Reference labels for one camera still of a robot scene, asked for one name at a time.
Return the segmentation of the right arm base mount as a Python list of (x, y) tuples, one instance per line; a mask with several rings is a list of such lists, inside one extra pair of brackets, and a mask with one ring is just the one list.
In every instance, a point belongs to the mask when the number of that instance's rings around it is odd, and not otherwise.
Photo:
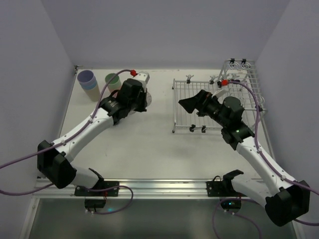
[[(222, 177), (217, 175), (212, 180), (206, 181), (206, 191), (208, 197), (218, 197), (220, 201), (222, 198), (242, 198), (245, 197), (244, 194), (239, 193), (234, 190), (231, 182), (238, 176), (243, 175), (244, 173), (238, 169), (228, 172)], [(236, 200), (226, 200), (221, 203), (221, 208), (226, 212), (237, 213), (240, 211), (242, 206), (241, 201)]]

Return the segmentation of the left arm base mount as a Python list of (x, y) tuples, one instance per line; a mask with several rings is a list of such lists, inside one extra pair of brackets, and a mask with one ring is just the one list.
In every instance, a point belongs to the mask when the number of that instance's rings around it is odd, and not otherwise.
[(119, 181), (99, 181), (92, 189), (77, 186), (74, 195), (84, 197), (84, 207), (94, 213), (101, 211), (108, 197), (117, 197), (119, 194)]

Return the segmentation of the white patterned mug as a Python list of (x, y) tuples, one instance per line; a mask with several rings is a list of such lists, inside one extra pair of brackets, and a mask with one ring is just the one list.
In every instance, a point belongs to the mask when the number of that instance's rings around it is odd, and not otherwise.
[(150, 94), (150, 92), (146, 92), (145, 93), (145, 107), (149, 107), (152, 103), (152, 96)]

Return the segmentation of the green plastic cup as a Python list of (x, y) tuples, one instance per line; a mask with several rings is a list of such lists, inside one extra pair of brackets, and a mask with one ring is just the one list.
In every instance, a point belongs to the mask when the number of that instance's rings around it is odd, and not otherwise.
[(108, 90), (109, 92), (113, 92), (115, 90), (119, 90), (122, 86), (121, 80), (116, 73), (110, 73), (105, 76), (105, 82), (108, 84)]

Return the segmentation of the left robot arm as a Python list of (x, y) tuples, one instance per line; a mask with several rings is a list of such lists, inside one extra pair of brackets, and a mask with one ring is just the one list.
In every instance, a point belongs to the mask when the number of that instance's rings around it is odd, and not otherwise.
[(58, 189), (68, 185), (98, 190), (103, 177), (95, 170), (75, 167), (77, 154), (104, 130), (126, 118), (131, 112), (145, 112), (152, 98), (147, 91), (150, 76), (139, 73), (122, 83), (116, 96), (101, 100), (97, 110), (64, 136), (52, 143), (46, 140), (38, 145), (38, 170)]

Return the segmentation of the lavender plastic cup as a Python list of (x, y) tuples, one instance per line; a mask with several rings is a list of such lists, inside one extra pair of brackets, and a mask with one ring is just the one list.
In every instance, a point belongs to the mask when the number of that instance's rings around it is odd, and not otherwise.
[(77, 80), (81, 84), (88, 84), (91, 81), (95, 81), (95, 75), (90, 70), (83, 70), (77, 75)]

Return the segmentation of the light blue plastic cup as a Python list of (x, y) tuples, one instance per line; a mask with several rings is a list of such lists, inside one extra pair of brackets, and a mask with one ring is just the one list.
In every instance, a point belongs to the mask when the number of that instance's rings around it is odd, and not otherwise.
[(89, 82), (79, 82), (83, 90), (91, 90), (98, 86), (97, 80), (93, 79)]

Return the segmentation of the beige plastic cup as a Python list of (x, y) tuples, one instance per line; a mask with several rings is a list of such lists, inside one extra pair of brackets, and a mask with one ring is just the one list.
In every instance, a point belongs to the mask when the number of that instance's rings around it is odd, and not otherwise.
[(97, 102), (100, 98), (100, 90), (98, 87), (92, 88), (90, 90), (85, 90), (85, 93), (93, 102)]

